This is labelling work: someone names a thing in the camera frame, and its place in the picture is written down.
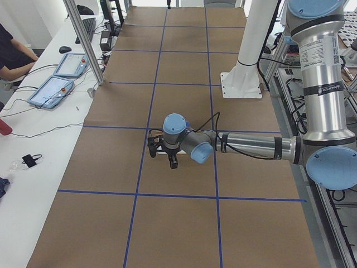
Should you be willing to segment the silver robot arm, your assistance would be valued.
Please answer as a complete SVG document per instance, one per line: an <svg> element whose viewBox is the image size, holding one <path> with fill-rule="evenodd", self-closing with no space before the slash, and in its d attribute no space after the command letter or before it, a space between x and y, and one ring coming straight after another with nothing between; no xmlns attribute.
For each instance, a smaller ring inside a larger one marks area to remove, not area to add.
<svg viewBox="0 0 357 268"><path fill-rule="evenodd" d="M345 84L337 33L344 25L343 1L288 1L286 24L297 43L302 71L307 132L300 137L249 136L193 130L180 114L163 123L158 147L177 167L177 153L202 164L214 151L262 160L288 160L330 190L356 185L356 137L346 125Z"/></svg>

